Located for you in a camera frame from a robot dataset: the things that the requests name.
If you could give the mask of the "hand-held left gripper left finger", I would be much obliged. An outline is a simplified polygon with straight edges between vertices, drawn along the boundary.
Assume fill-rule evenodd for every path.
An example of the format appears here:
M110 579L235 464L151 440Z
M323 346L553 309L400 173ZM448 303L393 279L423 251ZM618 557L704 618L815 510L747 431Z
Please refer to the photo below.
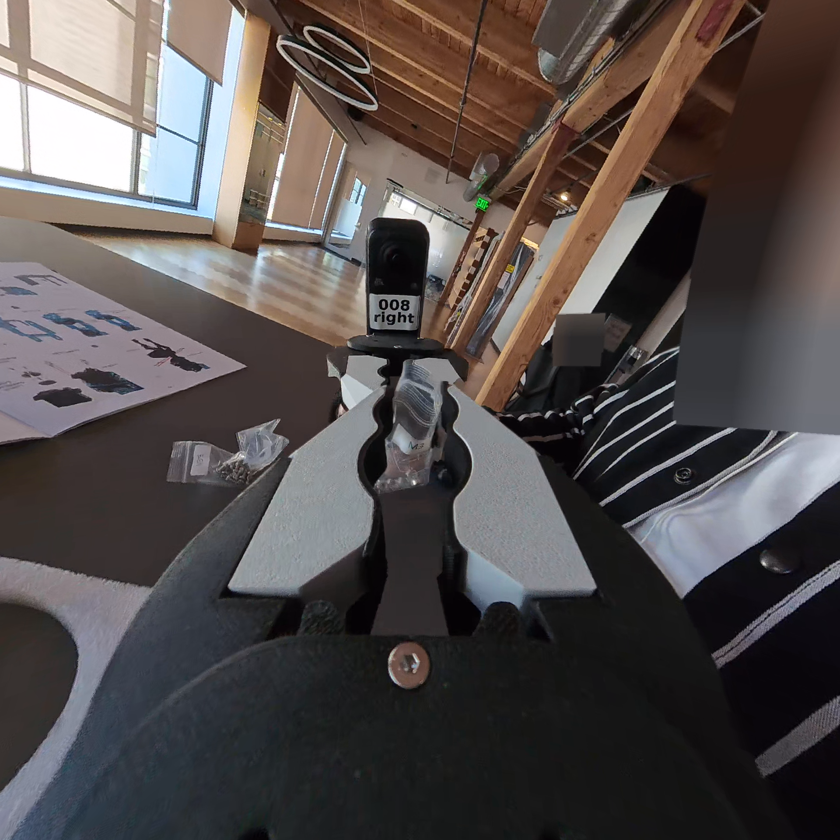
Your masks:
M233 595L324 600L372 621L387 577L382 504L386 386L300 447L227 584Z

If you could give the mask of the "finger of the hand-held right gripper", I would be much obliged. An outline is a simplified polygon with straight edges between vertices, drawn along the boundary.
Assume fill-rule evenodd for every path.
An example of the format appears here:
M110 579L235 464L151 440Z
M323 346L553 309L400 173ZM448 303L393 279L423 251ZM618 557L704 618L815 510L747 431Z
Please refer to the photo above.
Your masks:
M358 405L369 394L386 386L382 369L386 359L379 356L350 356L340 378L343 405Z

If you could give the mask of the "small clear hardware bag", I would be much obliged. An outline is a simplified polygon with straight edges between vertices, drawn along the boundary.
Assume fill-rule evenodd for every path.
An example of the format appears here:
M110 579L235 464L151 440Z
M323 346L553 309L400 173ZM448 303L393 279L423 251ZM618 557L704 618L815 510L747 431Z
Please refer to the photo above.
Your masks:
M440 384L417 361L404 362L392 400L392 430L385 439L385 469L374 485L380 494L428 483L442 405Z

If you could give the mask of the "person's right forearm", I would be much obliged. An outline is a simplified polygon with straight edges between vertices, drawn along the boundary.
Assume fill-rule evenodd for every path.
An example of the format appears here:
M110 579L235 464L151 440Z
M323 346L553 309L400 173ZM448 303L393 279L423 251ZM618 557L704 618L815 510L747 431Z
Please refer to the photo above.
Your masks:
M597 476L634 446L674 428L679 347L657 354L622 384L599 385L565 409L493 413L571 476Z

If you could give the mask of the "crumpled clear screw bag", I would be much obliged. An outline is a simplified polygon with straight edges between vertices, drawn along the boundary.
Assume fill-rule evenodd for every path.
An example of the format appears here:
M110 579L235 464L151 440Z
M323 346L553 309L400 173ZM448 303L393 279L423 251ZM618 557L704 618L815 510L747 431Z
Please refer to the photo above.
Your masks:
M271 419L237 431L236 439L241 459L251 473L272 465L289 445L289 439L277 433L279 418Z

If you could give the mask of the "labelled clear screw bag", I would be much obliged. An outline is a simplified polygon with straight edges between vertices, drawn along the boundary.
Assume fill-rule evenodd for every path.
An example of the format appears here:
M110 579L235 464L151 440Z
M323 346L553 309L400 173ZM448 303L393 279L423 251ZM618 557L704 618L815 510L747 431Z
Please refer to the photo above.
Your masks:
M166 480L177 484L242 488L250 471L242 453L231 453L213 444L197 441L174 442Z

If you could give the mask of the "printed instruction manual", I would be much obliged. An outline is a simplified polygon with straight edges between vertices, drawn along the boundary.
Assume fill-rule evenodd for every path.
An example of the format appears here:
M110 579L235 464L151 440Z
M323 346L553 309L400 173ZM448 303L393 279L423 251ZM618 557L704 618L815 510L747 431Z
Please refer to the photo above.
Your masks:
M53 438L245 365L34 262L1 265L1 444Z

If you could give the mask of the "beige pillar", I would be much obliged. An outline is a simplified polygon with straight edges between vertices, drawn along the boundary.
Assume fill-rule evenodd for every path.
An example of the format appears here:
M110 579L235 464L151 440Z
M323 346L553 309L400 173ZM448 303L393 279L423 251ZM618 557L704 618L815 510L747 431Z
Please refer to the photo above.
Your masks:
M265 223L241 220L240 213L246 193L245 182L269 36L269 24L247 11L213 221L214 241L247 253L258 250L265 231Z

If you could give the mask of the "person's striped jacket torso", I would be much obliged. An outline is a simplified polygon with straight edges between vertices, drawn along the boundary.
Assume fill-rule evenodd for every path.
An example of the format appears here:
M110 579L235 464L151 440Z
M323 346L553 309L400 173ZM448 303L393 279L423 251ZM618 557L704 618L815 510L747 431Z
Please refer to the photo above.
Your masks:
M573 478L682 599L796 835L838 838L838 436L673 417Z

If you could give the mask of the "beige roller blind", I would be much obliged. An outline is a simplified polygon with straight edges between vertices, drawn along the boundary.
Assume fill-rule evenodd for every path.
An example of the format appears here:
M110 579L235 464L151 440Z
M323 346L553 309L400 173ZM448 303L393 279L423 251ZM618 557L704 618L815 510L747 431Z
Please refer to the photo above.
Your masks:
M233 5L229 1L170 1L169 5L168 46L222 85Z
M154 136L162 1L2 1L1 72Z

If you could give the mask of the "large window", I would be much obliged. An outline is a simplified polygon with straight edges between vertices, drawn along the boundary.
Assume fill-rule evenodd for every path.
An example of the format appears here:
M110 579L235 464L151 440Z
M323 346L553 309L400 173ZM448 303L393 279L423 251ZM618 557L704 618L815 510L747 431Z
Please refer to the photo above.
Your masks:
M166 40L151 136L2 74L2 176L196 208L214 83Z

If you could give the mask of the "thin wooden post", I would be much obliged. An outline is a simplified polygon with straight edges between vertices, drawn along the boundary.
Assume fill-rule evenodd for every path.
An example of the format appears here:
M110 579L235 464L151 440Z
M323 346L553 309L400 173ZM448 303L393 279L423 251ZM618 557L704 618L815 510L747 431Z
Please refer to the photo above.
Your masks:
M508 265L513 250L520 242L527 227L532 221L536 208L542 200L547 184L550 182L557 164L563 158L571 141L577 132L570 129L562 121L558 121L553 128L549 141L543 148L539 165L532 174L526 192L520 201L513 217L501 237L498 247L493 252L490 263L480 280L474 284L469 299L469 306L458 322L458 330L453 342L448 347L458 355L467 352L469 342L475 334L479 323L487 309L497 284Z

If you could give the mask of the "small silver ceiling duct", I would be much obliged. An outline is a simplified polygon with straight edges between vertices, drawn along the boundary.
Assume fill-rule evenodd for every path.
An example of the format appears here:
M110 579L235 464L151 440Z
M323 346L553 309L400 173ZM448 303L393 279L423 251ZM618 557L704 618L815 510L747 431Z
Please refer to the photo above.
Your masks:
M463 193L463 200L466 203L472 202L482 193L485 183L497 172L499 163L496 153L482 152L478 155L469 174L468 185Z

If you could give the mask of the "white foam frame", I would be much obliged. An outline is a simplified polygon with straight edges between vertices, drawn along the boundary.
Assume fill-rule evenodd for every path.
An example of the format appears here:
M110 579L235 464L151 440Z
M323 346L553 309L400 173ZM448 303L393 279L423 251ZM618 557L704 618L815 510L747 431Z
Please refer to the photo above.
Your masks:
M77 646L77 674L57 721L1 793L2 838L10 838L63 764L107 666L151 588L2 557L3 603L55 618Z

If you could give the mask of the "thick wooden post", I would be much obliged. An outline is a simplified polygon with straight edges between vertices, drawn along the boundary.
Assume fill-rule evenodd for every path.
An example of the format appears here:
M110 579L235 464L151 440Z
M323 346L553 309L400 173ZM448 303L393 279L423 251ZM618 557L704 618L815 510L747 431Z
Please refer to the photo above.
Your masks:
M695 1L491 369L477 402L500 411L618 215L743 1Z

